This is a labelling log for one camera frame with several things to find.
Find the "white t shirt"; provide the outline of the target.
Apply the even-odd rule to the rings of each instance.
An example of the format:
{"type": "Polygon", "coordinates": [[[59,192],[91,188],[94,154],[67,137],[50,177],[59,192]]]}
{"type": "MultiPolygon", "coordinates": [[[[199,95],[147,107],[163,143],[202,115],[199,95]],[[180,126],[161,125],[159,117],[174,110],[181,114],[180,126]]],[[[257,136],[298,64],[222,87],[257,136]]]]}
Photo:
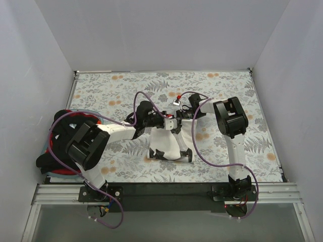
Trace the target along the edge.
{"type": "Polygon", "coordinates": [[[192,128],[196,128],[197,121],[184,119],[181,122],[182,128],[178,134],[172,134],[171,131],[166,131],[164,129],[152,128],[150,132],[149,148],[163,151],[165,153],[165,160],[178,162],[181,162],[180,151],[186,151],[190,148],[193,151],[194,158],[192,162],[194,162],[197,154],[193,145],[192,137],[196,133],[192,132],[192,128]]]}

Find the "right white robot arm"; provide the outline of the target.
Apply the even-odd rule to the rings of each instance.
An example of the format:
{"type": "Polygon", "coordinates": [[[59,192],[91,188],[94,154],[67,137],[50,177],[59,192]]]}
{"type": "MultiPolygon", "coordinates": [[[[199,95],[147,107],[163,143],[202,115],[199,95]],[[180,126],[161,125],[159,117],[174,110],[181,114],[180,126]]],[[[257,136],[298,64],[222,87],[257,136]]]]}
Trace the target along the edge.
{"type": "Polygon", "coordinates": [[[245,198],[251,191],[252,172],[246,167],[244,138],[248,128],[248,119],[237,97],[227,100],[214,98],[201,98],[193,93],[189,97],[190,107],[180,108],[176,111],[176,118],[192,119],[214,114],[218,129],[225,138],[229,164],[213,165],[214,167],[229,169],[228,184],[224,191],[216,190],[218,196],[231,197],[233,199],[245,198]]]}

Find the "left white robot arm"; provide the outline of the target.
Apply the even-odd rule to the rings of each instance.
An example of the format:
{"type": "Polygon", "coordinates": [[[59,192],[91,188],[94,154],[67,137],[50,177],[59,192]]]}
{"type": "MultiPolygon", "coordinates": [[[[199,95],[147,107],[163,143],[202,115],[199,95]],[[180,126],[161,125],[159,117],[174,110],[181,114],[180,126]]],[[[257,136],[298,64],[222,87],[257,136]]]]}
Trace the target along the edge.
{"type": "Polygon", "coordinates": [[[192,106],[180,108],[175,114],[158,113],[150,101],[142,101],[123,124],[85,122],[68,143],[66,153],[80,168],[87,187],[94,190],[94,199],[102,201],[108,184],[98,164],[107,145],[135,140],[150,128],[149,159],[191,163],[195,158],[190,130],[195,125],[194,113],[192,106]]]}

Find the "floral patterned table cloth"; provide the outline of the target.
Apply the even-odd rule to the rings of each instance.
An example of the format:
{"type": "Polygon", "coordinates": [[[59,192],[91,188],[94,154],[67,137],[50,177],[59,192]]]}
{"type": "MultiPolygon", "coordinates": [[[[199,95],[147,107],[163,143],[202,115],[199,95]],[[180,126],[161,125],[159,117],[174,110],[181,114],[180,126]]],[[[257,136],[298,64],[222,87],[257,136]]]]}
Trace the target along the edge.
{"type": "MultiPolygon", "coordinates": [[[[57,81],[53,96],[61,107],[97,111],[123,120],[131,111],[134,97],[148,98],[160,110],[174,110],[173,100],[182,96],[188,104],[190,91],[223,100],[236,96],[247,115],[245,135],[247,166],[257,180],[281,182],[282,171],[249,72],[82,73],[76,81],[57,81]]],[[[110,182],[226,182],[228,164],[225,139],[213,115],[200,118],[195,129],[201,153],[193,163],[151,160],[147,157],[149,130],[134,141],[112,143],[105,150],[100,171],[110,182]]]]}

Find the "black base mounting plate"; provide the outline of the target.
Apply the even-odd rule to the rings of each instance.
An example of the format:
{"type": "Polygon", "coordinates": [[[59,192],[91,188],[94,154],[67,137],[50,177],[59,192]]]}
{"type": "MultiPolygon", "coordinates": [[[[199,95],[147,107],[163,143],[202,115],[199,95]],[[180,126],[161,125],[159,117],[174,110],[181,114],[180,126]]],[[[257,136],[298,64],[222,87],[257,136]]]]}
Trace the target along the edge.
{"type": "Polygon", "coordinates": [[[225,213],[225,203],[238,204],[228,183],[110,183],[105,192],[125,212],[210,211],[225,213]]]}

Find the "aluminium frame rail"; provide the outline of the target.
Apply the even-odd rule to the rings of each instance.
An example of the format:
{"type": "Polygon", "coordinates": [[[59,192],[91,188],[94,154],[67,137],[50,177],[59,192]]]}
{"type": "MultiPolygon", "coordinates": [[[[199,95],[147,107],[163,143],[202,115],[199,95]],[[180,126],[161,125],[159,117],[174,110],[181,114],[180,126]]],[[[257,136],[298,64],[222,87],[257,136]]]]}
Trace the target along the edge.
{"type": "MultiPolygon", "coordinates": [[[[82,184],[38,185],[32,204],[75,204],[78,202],[82,184]]],[[[295,183],[260,183],[258,203],[283,204],[302,203],[300,192],[295,183]]]]}

